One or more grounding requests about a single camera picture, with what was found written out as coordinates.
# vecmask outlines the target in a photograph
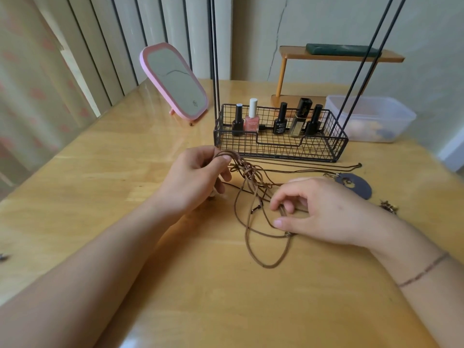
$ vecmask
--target pink nail polish bottle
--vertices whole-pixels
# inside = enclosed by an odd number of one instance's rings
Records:
[[[245,117],[244,130],[247,132],[258,132],[259,116],[256,114],[256,106],[258,99],[250,99],[250,107],[248,108],[248,115]]]

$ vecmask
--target clear plastic box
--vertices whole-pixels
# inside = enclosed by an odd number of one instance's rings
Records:
[[[338,120],[340,126],[345,123],[355,96],[350,96]],[[345,97],[329,95],[325,109],[338,116]],[[392,142],[416,119],[414,111],[397,99],[382,96],[361,96],[355,110],[345,127],[350,140]]]

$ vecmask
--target white bottle cap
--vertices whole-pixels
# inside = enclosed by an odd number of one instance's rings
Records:
[[[250,99],[250,108],[248,109],[248,116],[254,118],[256,116],[256,106],[258,105],[258,99]]]

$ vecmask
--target pink mirror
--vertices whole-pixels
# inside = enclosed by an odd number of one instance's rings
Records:
[[[176,48],[168,43],[148,46],[140,53],[148,78],[177,113],[193,121],[208,108],[206,92]]]

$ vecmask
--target black wire basket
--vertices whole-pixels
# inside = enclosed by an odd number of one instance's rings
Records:
[[[243,105],[243,118],[248,114],[248,105]],[[235,119],[235,105],[223,104],[214,127],[214,145],[221,150],[235,150],[242,156],[267,157],[289,160],[312,160],[336,162],[348,143],[348,137],[338,124],[330,110],[322,110],[320,126],[316,135],[304,135],[306,124],[312,116],[312,110],[303,125],[299,137],[291,137],[289,128],[296,109],[287,109],[287,125],[284,134],[273,134],[274,120],[279,109],[257,107],[259,116],[258,132],[232,134],[232,122]]]

